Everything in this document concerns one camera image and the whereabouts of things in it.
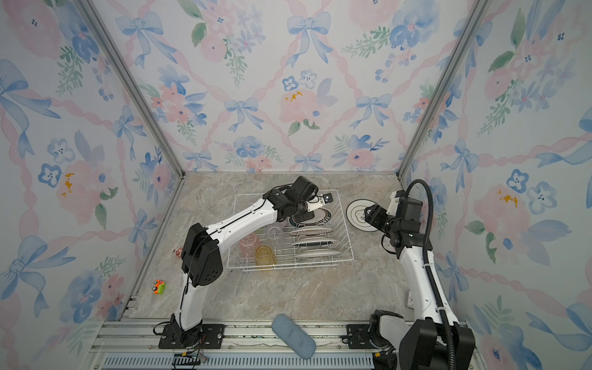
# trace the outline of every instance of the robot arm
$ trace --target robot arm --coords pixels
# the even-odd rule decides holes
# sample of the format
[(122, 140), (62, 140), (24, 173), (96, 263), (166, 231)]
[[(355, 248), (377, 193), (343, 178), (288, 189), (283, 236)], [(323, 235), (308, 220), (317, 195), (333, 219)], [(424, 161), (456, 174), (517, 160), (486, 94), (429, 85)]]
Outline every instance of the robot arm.
[[(416, 182), (428, 187), (415, 180), (409, 189)], [(426, 192), (431, 207), (429, 188)], [(471, 329), (459, 325), (440, 280), (432, 273), (435, 268), (429, 231), (419, 232), (421, 210), (421, 201), (410, 198), (408, 191), (399, 191), (391, 195), (388, 209), (375, 204), (364, 211), (365, 221), (383, 232), (383, 241), (388, 238), (390, 246), (382, 247), (397, 255), (405, 269), (416, 319), (409, 328), (402, 317), (377, 310), (370, 319), (371, 341), (396, 347), (401, 369), (466, 370), (475, 338)], [(438, 337), (446, 342), (445, 347), (437, 341)]]
[(179, 309), (170, 318), (174, 342), (184, 347), (199, 339), (202, 309), (208, 287), (222, 274), (221, 254), (253, 231), (275, 221), (294, 217), (311, 219), (313, 211), (333, 201), (331, 194), (318, 196), (318, 187), (303, 176), (291, 185), (271, 189), (250, 207), (207, 227), (195, 224), (189, 228), (183, 246), (182, 270), (186, 281)]

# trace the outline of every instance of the wire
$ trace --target wire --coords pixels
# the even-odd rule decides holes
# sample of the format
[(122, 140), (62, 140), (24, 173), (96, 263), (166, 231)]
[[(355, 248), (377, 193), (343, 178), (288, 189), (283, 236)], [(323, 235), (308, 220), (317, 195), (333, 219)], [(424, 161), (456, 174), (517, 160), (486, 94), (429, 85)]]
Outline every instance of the wire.
[(388, 253), (392, 254), (392, 255), (396, 255), (397, 252), (393, 252), (392, 250), (388, 250), (384, 247), (384, 238), (386, 237), (386, 234), (382, 235), (382, 238), (380, 239), (380, 246), (382, 247), (382, 249), (386, 250)]
[(154, 333), (154, 335), (162, 335), (162, 332), (161, 332), (161, 333), (156, 333), (156, 327), (157, 327), (158, 325), (162, 325), (162, 324), (170, 324), (170, 321), (163, 321), (163, 322), (161, 322), (161, 323), (158, 323), (158, 324), (156, 324), (156, 325), (155, 325), (155, 326), (152, 328), (152, 333)]
[[(434, 279), (434, 274), (432, 272), (432, 268), (429, 265), (430, 261), (427, 255), (427, 250), (429, 248), (430, 231), (432, 229), (432, 218), (434, 216), (434, 200), (432, 197), (432, 190), (430, 189), (430, 186), (427, 184), (427, 182), (425, 182), (424, 180), (415, 179), (407, 187), (407, 192), (405, 194), (406, 197), (409, 196), (409, 193), (411, 192), (411, 189), (415, 184), (421, 184), (426, 190), (427, 195), (427, 223), (426, 232), (423, 234), (422, 248), (423, 263), (425, 264), (427, 279), (429, 280), (430, 285), (432, 286), (432, 292), (436, 300), (436, 305), (438, 307), (444, 307), (444, 303), (442, 302), (442, 297), (440, 297), (440, 291), (438, 290), (438, 286), (436, 285), (436, 280)], [(441, 308), (439, 312), (440, 318), (442, 319), (442, 326), (444, 327), (444, 342), (446, 342), (446, 352), (448, 355), (448, 369), (456, 370), (454, 339), (452, 337), (452, 330), (450, 329), (450, 324), (448, 322), (448, 315), (446, 315), (446, 310), (444, 310), (444, 308)]]

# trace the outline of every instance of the white wire dish rack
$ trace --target white wire dish rack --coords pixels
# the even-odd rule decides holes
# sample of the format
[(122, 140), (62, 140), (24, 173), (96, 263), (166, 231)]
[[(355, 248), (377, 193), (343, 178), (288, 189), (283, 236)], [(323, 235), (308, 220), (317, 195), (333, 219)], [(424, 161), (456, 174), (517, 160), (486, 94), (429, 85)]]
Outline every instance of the white wire dish rack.
[[(259, 271), (259, 270), (274, 270), (274, 269), (294, 269), (303, 267), (315, 266), (336, 266), (340, 262), (352, 261), (353, 250), (352, 244), (349, 240), (348, 228), (346, 227), (345, 214), (341, 205), (341, 198), (337, 190), (322, 190), (318, 194), (326, 194), (330, 192), (333, 195), (333, 202), (326, 204), (323, 208), (329, 211), (331, 217), (324, 223), (319, 225), (327, 226), (332, 229), (331, 232), (318, 235), (325, 236), (336, 240), (332, 244), (325, 245), (300, 245), (292, 246), (293, 243), (306, 238), (307, 236), (291, 236), (289, 233), (302, 226), (293, 226), (288, 223), (282, 228), (284, 242), (280, 246), (272, 246), (272, 243), (266, 242), (267, 227), (262, 227), (255, 231), (255, 235), (259, 238), (261, 245), (267, 245), (274, 250), (276, 264), (274, 265), (257, 265), (255, 258), (247, 258), (242, 253), (240, 246), (236, 243), (232, 246), (228, 253), (227, 267), (229, 269), (242, 269), (245, 271)], [(234, 197), (234, 213), (244, 210), (248, 206), (255, 203), (261, 194), (237, 194)], [(307, 250), (316, 249), (330, 249), (335, 252), (340, 252), (334, 256), (318, 256), (318, 257), (296, 257), (296, 255), (306, 252)]]

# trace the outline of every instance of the pink glass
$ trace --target pink glass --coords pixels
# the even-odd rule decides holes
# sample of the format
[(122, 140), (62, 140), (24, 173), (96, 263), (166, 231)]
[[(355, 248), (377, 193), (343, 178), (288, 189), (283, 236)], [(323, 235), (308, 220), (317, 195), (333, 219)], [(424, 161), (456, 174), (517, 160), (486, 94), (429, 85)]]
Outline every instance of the pink glass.
[(239, 245), (244, 257), (253, 258), (255, 251), (261, 246), (261, 242), (255, 233), (250, 233), (239, 240)]

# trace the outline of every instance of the marble countertop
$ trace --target marble countertop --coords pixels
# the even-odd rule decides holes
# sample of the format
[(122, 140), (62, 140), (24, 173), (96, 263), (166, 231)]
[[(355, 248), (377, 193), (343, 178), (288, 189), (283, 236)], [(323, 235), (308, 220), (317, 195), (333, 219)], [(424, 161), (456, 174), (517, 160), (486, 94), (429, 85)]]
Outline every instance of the marble countertop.
[[(337, 189), (343, 209), (360, 198), (388, 206), (400, 189), (394, 175), (306, 173), (319, 189)], [(168, 318), (178, 308), (182, 247), (189, 227), (208, 225), (232, 215), (235, 194), (261, 194), (296, 179), (296, 173), (191, 173), (140, 286), (130, 317)], [(347, 224), (354, 260), (337, 266), (275, 271), (229, 270), (226, 255), (220, 278), (210, 285), (204, 318), (272, 320), (285, 313), (294, 320), (367, 320), (374, 310), (395, 311), (412, 320), (406, 307), (408, 284), (397, 258), (380, 246), (379, 232), (366, 233)], [(152, 292), (153, 281), (166, 282), (164, 294)]]

